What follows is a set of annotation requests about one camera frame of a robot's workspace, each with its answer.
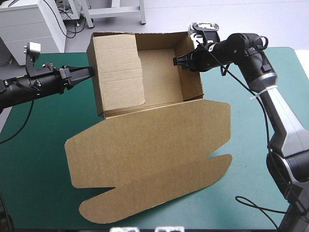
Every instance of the cardboard box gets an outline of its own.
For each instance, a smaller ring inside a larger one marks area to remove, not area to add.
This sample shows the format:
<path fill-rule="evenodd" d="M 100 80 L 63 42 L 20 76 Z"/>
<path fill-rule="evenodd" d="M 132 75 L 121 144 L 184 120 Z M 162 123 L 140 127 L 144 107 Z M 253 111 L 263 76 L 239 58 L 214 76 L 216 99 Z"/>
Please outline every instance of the cardboard box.
<path fill-rule="evenodd" d="M 173 58 L 194 49 L 187 32 L 94 33 L 87 50 L 95 69 L 99 116 L 106 117 L 203 98 L 197 72 L 173 66 Z"/>
<path fill-rule="evenodd" d="M 199 73 L 173 66 L 193 49 L 186 32 L 93 34 L 88 60 L 106 119 L 65 148 L 76 188 L 115 188 L 81 204 L 86 219 L 124 219 L 205 188 L 228 169 L 230 155 L 206 157 L 229 140 L 229 105 L 202 99 Z"/>

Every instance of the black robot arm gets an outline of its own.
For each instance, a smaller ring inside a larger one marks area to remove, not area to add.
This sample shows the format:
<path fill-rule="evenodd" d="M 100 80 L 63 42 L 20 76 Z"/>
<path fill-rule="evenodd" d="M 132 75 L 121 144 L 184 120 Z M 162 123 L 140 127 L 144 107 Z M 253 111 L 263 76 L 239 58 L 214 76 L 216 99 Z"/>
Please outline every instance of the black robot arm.
<path fill-rule="evenodd" d="M 94 75 L 92 67 L 55 68 L 52 63 L 46 63 L 42 68 L 35 69 L 34 62 L 40 55 L 41 45 L 28 43 L 25 48 L 27 74 L 0 80 L 0 113 L 7 107 L 62 94 L 65 89 L 71 89 Z"/>
<path fill-rule="evenodd" d="M 223 74 L 227 69 L 223 65 L 234 63 L 239 67 L 249 91 L 257 93 L 275 132 L 267 145 L 267 167 L 290 203 L 279 229 L 309 232 L 309 131 L 278 91 L 277 74 L 264 53 L 268 39 L 252 33 L 235 33 L 220 41 L 219 36 L 213 35 L 218 29 L 216 24 L 190 24 L 189 34 L 198 46 L 175 57 L 174 65 L 195 72 L 221 66 Z"/>

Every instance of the box flap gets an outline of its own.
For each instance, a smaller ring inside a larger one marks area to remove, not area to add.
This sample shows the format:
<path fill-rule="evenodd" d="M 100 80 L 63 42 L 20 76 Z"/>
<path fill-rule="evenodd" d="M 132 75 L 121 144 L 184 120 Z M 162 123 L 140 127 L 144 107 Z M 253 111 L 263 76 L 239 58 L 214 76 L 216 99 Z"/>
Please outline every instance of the box flap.
<path fill-rule="evenodd" d="M 119 221 L 212 185 L 224 175 L 231 161 L 231 155 L 223 155 L 170 168 L 86 200 L 79 210 L 95 223 Z"/>
<path fill-rule="evenodd" d="M 194 44 L 190 37 L 185 37 L 175 47 L 175 55 L 183 56 L 194 50 Z M 178 65 L 179 79 L 182 84 L 183 99 L 198 99 L 203 98 L 203 86 L 199 72 L 192 72 L 190 70 L 183 69 L 182 66 Z"/>
<path fill-rule="evenodd" d="M 92 37 L 87 50 L 93 77 L 97 108 L 113 110 L 145 103 L 141 63 L 135 35 Z"/>
<path fill-rule="evenodd" d="M 229 138 L 229 105 L 201 99 L 107 118 L 65 148 L 76 188 L 115 187 L 199 160 Z"/>

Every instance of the green mat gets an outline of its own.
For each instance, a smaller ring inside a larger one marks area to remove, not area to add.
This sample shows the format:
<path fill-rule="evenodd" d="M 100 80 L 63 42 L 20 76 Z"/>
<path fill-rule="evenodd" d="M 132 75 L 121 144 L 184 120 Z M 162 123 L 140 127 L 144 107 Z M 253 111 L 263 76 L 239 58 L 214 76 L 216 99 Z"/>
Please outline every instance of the green mat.
<path fill-rule="evenodd" d="M 309 82 L 290 48 L 269 48 L 269 60 L 276 70 L 279 90 L 303 125 L 309 128 Z M 85 53 L 42 54 L 36 66 L 87 66 Z M 243 80 L 236 66 L 230 70 Z M 258 210 L 234 200 L 243 195 L 261 206 L 285 210 L 281 196 L 266 168 L 266 132 L 262 111 L 250 94 L 230 76 L 214 69 L 202 74 L 205 98 L 231 104 L 230 141 L 213 155 L 230 153 L 233 162 L 225 176 L 213 186 L 189 194 L 114 224 L 99 225 L 84 219 L 78 211 L 83 200 L 107 188 L 76 189 L 71 185 L 64 143 L 100 122 L 91 80 L 63 95 L 36 100 L 29 123 L 13 140 L 0 145 L 0 191 L 16 228 L 104 229 L 138 226 L 151 229 L 182 225 L 191 229 L 272 229 Z M 23 124 L 30 103 L 12 109 L 0 140 Z M 280 222 L 282 215 L 273 215 Z"/>

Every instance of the gray floor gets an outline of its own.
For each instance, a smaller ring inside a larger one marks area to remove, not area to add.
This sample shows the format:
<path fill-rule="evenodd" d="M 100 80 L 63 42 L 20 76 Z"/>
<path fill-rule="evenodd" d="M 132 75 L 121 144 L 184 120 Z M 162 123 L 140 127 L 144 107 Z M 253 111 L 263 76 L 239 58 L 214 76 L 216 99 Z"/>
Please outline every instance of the gray floor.
<path fill-rule="evenodd" d="M 110 0 L 89 0 L 92 8 L 109 7 Z M 122 6 L 138 5 L 138 0 L 122 0 Z M 254 32 L 269 38 L 269 46 L 287 46 L 303 50 L 302 63 L 308 64 L 309 0 L 145 0 L 146 25 L 139 16 L 94 19 L 95 27 L 67 39 L 65 52 L 85 52 L 94 31 L 172 32 L 186 31 L 189 22 L 215 22 L 220 37 L 234 32 Z M 72 23 L 66 23 L 72 30 Z M 0 41 L 0 60 L 8 51 Z M 0 79 L 23 74 L 24 67 L 15 62 L 0 66 Z M 9 110 L 0 115 L 0 131 Z"/>

